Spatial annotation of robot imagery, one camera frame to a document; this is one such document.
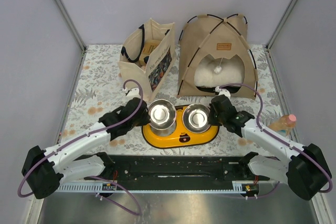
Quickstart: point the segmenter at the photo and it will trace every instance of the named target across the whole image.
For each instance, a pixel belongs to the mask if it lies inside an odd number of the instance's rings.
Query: bottle
[[[289,132],[295,127],[295,125],[296,116],[291,114],[283,115],[277,121],[271,123],[268,127],[282,136],[288,136]]]

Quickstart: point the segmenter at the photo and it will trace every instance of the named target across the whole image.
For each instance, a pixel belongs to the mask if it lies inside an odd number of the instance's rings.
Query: brown cat tent
[[[238,56],[244,64],[244,84],[257,86],[258,72],[252,51],[246,42],[247,20],[243,14],[220,18],[211,14],[191,18],[180,35],[180,65],[177,97],[189,95],[215,95],[215,87],[196,87],[195,71],[200,61],[211,55],[214,59],[230,60]],[[229,87],[233,97],[255,99],[247,87]]]

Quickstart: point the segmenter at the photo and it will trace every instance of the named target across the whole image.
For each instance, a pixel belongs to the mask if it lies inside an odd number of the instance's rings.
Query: printed picture on bag
[[[156,87],[159,85],[161,79],[166,73],[171,62],[172,62],[172,56],[171,56],[170,48],[169,48],[167,51],[167,54],[163,57],[163,59],[160,61],[157,67],[153,70],[153,72],[151,72],[151,74],[148,76],[152,91],[154,91]]]

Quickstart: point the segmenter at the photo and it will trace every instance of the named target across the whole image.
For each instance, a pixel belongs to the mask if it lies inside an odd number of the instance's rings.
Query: floral tablecloth
[[[82,133],[94,124],[99,117],[115,108],[125,105],[128,98],[122,92],[122,80],[119,76],[118,60],[121,45],[90,45],[86,52],[85,62],[76,88],[75,98],[71,104],[65,130],[61,141],[65,141]],[[262,121],[268,125],[281,116],[280,103],[272,76],[269,70],[262,45],[251,45],[259,74],[258,91],[264,100]],[[176,48],[177,57],[180,48]],[[213,97],[181,97],[177,95],[177,78],[179,72],[177,60],[163,83],[156,99],[169,100],[174,105],[190,103],[209,104]],[[258,99],[232,98],[237,110],[245,110],[254,115],[259,110]],[[109,144],[101,145],[88,154],[107,152],[124,155],[202,155],[202,156],[244,156],[249,152],[271,155],[250,140],[240,138],[224,127],[220,128],[216,139],[205,145],[174,149],[157,149],[150,146],[136,127],[127,135],[121,136]]]

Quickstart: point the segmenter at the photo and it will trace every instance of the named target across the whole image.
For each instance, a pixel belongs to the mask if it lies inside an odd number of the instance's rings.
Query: fluffy pillow
[[[214,88],[233,82],[243,83],[244,73],[243,61],[237,55],[230,60],[207,55],[197,66],[194,81],[197,87]]]

